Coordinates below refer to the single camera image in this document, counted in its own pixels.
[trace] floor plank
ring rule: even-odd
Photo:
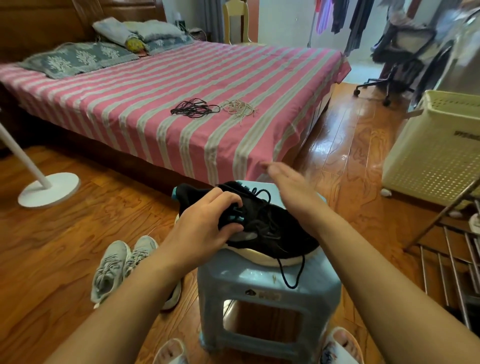
[[[395,141],[404,105],[381,104],[377,90],[352,96],[354,85],[335,87],[327,112],[321,117],[294,167],[303,173],[329,206],[343,216],[403,274],[422,286],[415,256],[402,248],[437,213],[430,205],[401,196],[380,196],[384,159]],[[178,204],[141,183],[69,152],[35,146],[27,150],[46,173],[71,171],[82,181],[79,191],[47,210],[26,210],[16,203],[23,187],[33,180],[13,157],[0,160],[0,362],[41,363],[92,312],[90,285],[106,247],[114,240],[133,246],[144,234],[161,243],[171,230]],[[426,242],[442,248],[441,231]],[[462,251],[454,242],[454,249]],[[427,264],[429,290],[444,302],[434,263]],[[241,314],[265,322],[258,334],[290,340],[299,318],[240,305]],[[245,319],[240,319],[242,330]],[[366,364],[382,357],[345,289],[330,326],[343,326],[357,338]],[[172,337],[183,339],[191,363],[220,364],[282,361],[226,349],[204,352],[198,343],[200,318],[196,271],[183,280],[179,305],[160,314],[138,356],[152,362],[156,351]]]

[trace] black shoelace bundle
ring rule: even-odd
[[[205,101],[199,98],[193,98],[188,101],[182,101],[174,109],[170,110],[170,112],[172,115],[185,115],[192,119],[198,119],[208,114],[220,112],[220,106],[207,105]]]
[[[260,209],[262,209],[262,208],[264,208],[264,207],[267,207],[268,204],[270,203],[270,201],[272,200],[272,195],[270,195],[270,192],[268,192],[267,190],[258,190],[258,191],[257,191],[257,188],[256,188],[256,187],[252,189],[252,193],[253,193],[255,196],[258,196],[258,195],[259,195],[260,193],[262,193],[262,192],[266,192],[266,193],[267,193],[267,195],[268,195],[268,201],[265,201],[265,200],[264,200],[264,201],[265,201],[265,204],[264,204]],[[268,220],[269,220],[270,229],[271,229],[271,230],[278,230],[278,225],[273,221],[272,216],[271,216],[271,214],[270,214],[270,211],[267,211],[267,216],[268,216]],[[283,272],[283,267],[282,267],[282,263],[280,262],[280,259],[278,259],[278,258],[276,259],[277,262],[278,262],[278,265],[280,266],[280,272],[282,273],[283,281],[285,282],[285,284],[287,285],[287,287],[290,288],[290,289],[292,289],[292,290],[298,287],[299,281],[300,281],[300,275],[302,274],[303,269],[305,268],[305,256],[302,255],[301,257],[302,257],[302,261],[301,261],[300,271],[299,271],[299,273],[298,273],[298,275],[297,275],[297,279],[296,279],[295,284],[294,284],[293,286],[290,286],[290,285],[288,284],[288,282],[287,282],[287,278],[285,278],[285,273]]]

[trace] yellow plastic basket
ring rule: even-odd
[[[480,174],[480,97],[426,91],[419,107],[385,159],[382,184],[446,206]]]

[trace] shoe on rack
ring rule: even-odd
[[[127,278],[135,269],[135,267],[145,258],[147,258],[156,248],[158,244],[155,239],[144,235],[140,237],[133,247],[132,255],[125,263],[123,270],[123,277]],[[173,291],[170,293],[170,296],[167,298],[167,301],[161,308],[161,311],[167,311],[174,308],[180,300],[181,294],[181,281],[177,283]]]
[[[131,254],[128,245],[121,240],[108,246],[92,281],[90,300],[95,303],[94,308],[98,308],[122,283],[123,268]]]
[[[271,195],[265,190],[253,188],[251,191],[238,182],[227,182],[219,185],[223,191],[238,194],[243,202],[242,207],[231,205],[220,217],[218,228],[236,222],[244,226],[244,230],[232,235],[225,248],[230,249],[244,258],[263,266],[279,266],[283,274],[284,266],[302,264],[297,281],[305,265],[305,259],[316,254],[318,242],[302,229],[299,222],[284,208],[270,203]],[[194,187],[181,184],[177,186],[172,198],[180,202],[179,216],[191,205],[200,200],[210,189],[197,190]],[[268,196],[268,200],[258,197]]]
[[[125,263],[125,267],[123,268],[123,277],[127,278],[135,269],[139,263],[147,258],[156,248],[158,248],[158,244],[156,243],[155,239],[144,235],[141,236],[132,250],[132,255]]]

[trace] pink and white striped bedsheet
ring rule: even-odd
[[[256,180],[261,161],[281,160],[316,107],[350,71],[331,49],[195,42],[61,80],[14,64],[4,83],[30,114],[210,184]],[[255,116],[225,111],[200,119],[171,115],[183,100],[242,99]]]

